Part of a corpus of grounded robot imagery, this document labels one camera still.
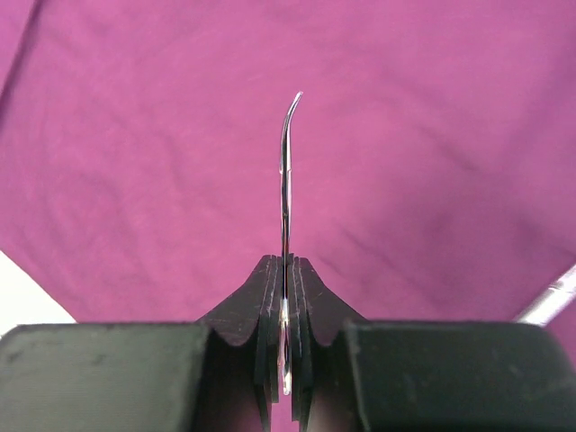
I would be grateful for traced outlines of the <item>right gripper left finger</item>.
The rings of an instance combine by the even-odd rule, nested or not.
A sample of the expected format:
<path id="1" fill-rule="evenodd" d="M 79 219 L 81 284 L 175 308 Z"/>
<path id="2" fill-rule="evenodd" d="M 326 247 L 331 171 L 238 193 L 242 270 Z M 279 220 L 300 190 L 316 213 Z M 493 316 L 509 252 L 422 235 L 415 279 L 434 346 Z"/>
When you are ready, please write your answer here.
<path id="1" fill-rule="evenodd" d="M 194 322 L 20 325 L 1 340 L 4 431 L 267 431 L 280 260 Z"/>

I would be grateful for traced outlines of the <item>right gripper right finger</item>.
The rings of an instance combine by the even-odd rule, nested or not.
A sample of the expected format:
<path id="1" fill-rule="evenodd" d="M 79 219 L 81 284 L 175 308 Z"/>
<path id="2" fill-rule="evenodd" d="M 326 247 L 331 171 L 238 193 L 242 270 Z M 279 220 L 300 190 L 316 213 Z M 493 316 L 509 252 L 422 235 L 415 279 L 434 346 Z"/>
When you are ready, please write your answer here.
<path id="1" fill-rule="evenodd" d="M 292 417 L 302 431 L 572 431 L 575 370 L 550 333 L 366 319 L 311 262 L 290 268 Z"/>

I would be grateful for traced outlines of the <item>steel forceps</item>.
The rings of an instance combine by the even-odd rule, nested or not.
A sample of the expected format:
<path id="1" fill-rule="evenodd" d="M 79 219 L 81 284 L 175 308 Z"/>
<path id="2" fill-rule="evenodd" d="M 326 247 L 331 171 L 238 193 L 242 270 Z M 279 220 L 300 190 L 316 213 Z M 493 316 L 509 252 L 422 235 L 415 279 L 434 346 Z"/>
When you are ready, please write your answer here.
<path id="1" fill-rule="evenodd" d="M 291 365 L 291 337 L 290 337 L 290 305 L 288 267 L 290 264 L 290 236 L 292 224 L 292 143 L 291 127 L 296 108 L 302 99 L 300 91 L 290 104 L 283 120 L 280 153 L 280 209 L 281 209 L 281 270 L 282 291 L 280 300 L 280 351 L 279 374 L 282 378 L 283 395 L 288 396 L 293 389 L 293 374 Z"/>

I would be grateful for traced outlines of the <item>purple cloth wrap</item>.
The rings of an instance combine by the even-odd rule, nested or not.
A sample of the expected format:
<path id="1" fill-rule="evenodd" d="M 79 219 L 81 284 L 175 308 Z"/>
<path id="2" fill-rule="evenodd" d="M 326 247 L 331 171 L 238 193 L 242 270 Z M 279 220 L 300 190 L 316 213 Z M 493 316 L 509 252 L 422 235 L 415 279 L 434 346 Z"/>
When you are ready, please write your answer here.
<path id="1" fill-rule="evenodd" d="M 280 249 L 363 314 L 508 319 L 575 258 L 572 1 L 4 1 L 1 247 L 78 320 Z"/>

